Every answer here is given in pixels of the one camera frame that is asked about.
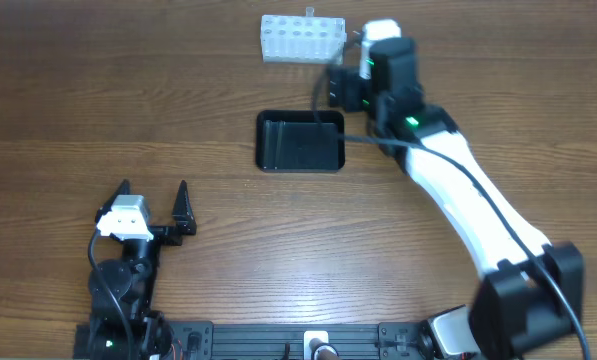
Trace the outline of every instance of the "white egg carton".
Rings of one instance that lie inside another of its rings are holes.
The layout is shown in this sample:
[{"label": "white egg carton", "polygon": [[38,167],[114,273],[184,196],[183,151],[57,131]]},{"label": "white egg carton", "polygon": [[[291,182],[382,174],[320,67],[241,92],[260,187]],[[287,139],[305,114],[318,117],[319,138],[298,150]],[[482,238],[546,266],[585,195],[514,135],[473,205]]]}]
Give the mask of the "white egg carton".
[{"label": "white egg carton", "polygon": [[337,56],[347,40],[345,19],[306,16],[263,15],[260,22],[260,45],[264,62],[324,64]]}]

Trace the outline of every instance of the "wooden table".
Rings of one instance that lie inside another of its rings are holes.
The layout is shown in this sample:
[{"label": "wooden table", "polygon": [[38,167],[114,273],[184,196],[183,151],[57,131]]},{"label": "wooden table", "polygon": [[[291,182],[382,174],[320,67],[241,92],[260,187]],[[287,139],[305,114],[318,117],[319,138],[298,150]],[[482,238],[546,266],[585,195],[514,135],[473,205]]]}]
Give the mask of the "wooden table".
[{"label": "wooden table", "polygon": [[[347,144],[337,174],[254,165],[258,112],[307,109],[322,69],[263,64],[260,17],[310,5],[0,0],[0,356],[71,355],[94,213],[123,178],[160,223],[190,185],[198,235],[164,250],[154,299],[170,319],[414,321],[470,303],[460,239],[377,148]],[[390,16],[417,39],[428,99],[526,219],[584,254],[597,359],[597,1],[315,6],[349,33]],[[534,353],[579,354],[573,337]]]}]

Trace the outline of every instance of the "black cable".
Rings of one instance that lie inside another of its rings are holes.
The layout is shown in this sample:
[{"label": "black cable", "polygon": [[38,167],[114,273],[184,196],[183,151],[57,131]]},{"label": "black cable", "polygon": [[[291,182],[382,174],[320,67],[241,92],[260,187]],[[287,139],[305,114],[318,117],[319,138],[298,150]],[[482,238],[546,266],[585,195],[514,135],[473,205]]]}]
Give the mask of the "black cable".
[{"label": "black cable", "polygon": [[[344,52],[347,48],[355,45],[356,43],[358,43],[360,41],[362,41],[362,35],[359,36],[357,39],[355,39],[353,42],[351,42],[351,45],[347,46],[347,44],[345,44],[345,46],[342,48],[341,54],[344,55]],[[314,120],[318,124],[322,124],[322,121],[320,120],[320,117],[318,116],[318,103],[317,103],[318,96],[320,95],[320,90],[324,85],[324,80],[321,80],[321,78],[326,79],[327,70],[330,66],[333,65],[336,58],[337,57],[334,57],[332,59],[332,61],[328,64],[327,68],[325,68],[325,70],[323,71],[323,73],[321,74],[321,76],[319,78],[319,81],[314,86],[314,90],[312,93],[311,109],[313,111]],[[447,161],[448,163],[453,165],[456,169],[458,169],[460,172],[462,172],[473,183],[474,188],[476,188],[476,190],[478,190],[478,192],[480,192],[482,197],[487,201],[487,203],[492,208],[492,210],[494,211],[494,213],[496,214],[498,219],[500,219],[500,222],[505,227],[505,229],[507,230],[507,232],[509,233],[511,238],[516,242],[516,244],[518,244],[520,249],[527,255],[527,258],[529,259],[529,261],[531,261],[531,263],[538,270],[538,273],[542,276],[543,280],[545,280],[547,282],[547,285],[553,292],[553,295],[558,299],[558,302],[560,303],[560,305],[562,305],[562,307],[565,309],[565,312],[567,313],[567,317],[571,321],[574,331],[576,332],[576,335],[578,336],[578,340],[580,341],[580,348],[582,350],[584,360],[591,360],[591,351],[589,349],[589,344],[587,343],[587,337],[585,335],[585,331],[583,330],[582,325],[580,324],[580,320],[576,316],[574,309],[571,307],[571,304],[569,304],[569,301],[567,301],[567,298],[563,294],[562,290],[560,289],[560,287],[558,286],[558,284],[556,283],[554,278],[549,274],[547,269],[540,262],[540,260],[536,257],[536,255],[534,255],[534,253],[531,252],[531,250],[529,250],[529,248],[525,245],[525,243],[522,242],[522,240],[520,239],[518,234],[516,234],[516,231],[511,227],[511,225],[509,224],[509,222],[507,221],[505,216],[502,214],[502,212],[500,211],[500,209],[498,208],[496,203],[493,201],[491,196],[487,193],[487,191],[485,191],[484,187],[480,184],[478,179],[476,179],[476,177],[471,172],[469,172],[469,170],[467,170],[467,168],[465,168],[462,164],[460,164],[456,160],[450,158],[449,156],[439,153],[435,150],[429,149],[422,144],[401,141],[401,140],[395,140],[395,139],[381,139],[381,138],[375,138],[375,137],[371,137],[371,136],[341,135],[340,138],[343,140],[351,141],[351,142],[376,144],[376,145],[390,145],[390,146],[398,146],[398,147],[404,147],[404,148],[419,149],[419,150],[425,151],[427,153],[430,153],[432,155],[435,155],[435,156]]]},{"label": "black cable", "polygon": [[94,246],[96,245],[96,240],[100,236],[100,230],[96,229],[93,235],[91,235],[91,241],[89,241],[89,263],[91,264],[91,268],[94,271],[94,276],[96,276],[96,280],[98,280],[98,284],[103,288],[107,296],[111,299],[111,303],[118,312],[118,316],[120,316],[120,321],[122,321],[122,326],[125,328],[125,333],[127,335],[127,346],[129,346],[129,352],[127,353],[127,359],[133,360],[133,351],[134,351],[134,334],[131,331],[131,326],[129,325],[129,320],[122,312],[120,308],[120,304],[118,304],[118,300],[111,292],[109,285],[105,281],[105,278],[102,275],[102,271],[96,264],[96,259],[94,258]]}]

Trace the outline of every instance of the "black plastic container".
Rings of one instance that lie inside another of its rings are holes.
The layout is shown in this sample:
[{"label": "black plastic container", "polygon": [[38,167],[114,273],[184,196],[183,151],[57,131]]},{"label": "black plastic container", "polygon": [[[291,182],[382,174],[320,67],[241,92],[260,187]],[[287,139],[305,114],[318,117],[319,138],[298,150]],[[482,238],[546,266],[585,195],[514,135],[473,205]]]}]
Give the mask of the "black plastic container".
[{"label": "black plastic container", "polygon": [[256,124],[256,165],[268,172],[335,172],[345,165],[345,119],[338,111],[265,110]]}]

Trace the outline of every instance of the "wooden surface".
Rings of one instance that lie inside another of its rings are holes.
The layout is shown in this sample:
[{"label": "wooden surface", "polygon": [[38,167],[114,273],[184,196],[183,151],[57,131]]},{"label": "wooden surface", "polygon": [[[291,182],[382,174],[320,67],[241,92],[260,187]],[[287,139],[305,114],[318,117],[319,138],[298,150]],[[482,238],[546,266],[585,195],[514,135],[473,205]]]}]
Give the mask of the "wooden surface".
[{"label": "wooden surface", "polygon": [[[420,320],[476,273],[432,200],[378,149],[337,174],[265,174],[263,109],[306,109],[321,67],[263,64],[263,14],[391,16],[421,81],[511,204],[587,262],[597,359],[597,1],[0,0],[0,356],[68,357],[90,296],[93,216],[123,178],[196,237],[167,248],[154,307],[217,323]],[[350,57],[357,61],[358,55]],[[361,133],[364,116],[346,116]],[[99,258],[120,247],[100,242]],[[574,338],[535,357],[579,359]]]}]

